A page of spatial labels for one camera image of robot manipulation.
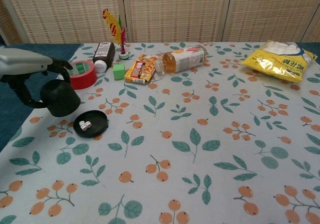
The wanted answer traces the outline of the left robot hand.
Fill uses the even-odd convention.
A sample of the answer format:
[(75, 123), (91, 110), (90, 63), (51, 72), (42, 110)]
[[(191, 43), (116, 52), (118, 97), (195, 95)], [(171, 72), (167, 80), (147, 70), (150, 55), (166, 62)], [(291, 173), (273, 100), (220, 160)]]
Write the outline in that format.
[(72, 66), (68, 61), (17, 48), (1, 48), (0, 57), (0, 81), (8, 83), (19, 99), (29, 107), (46, 107), (44, 103), (32, 98), (24, 84), (30, 75), (38, 72), (47, 75), (48, 72), (53, 72), (62, 75), (67, 83), (71, 82), (68, 70)]

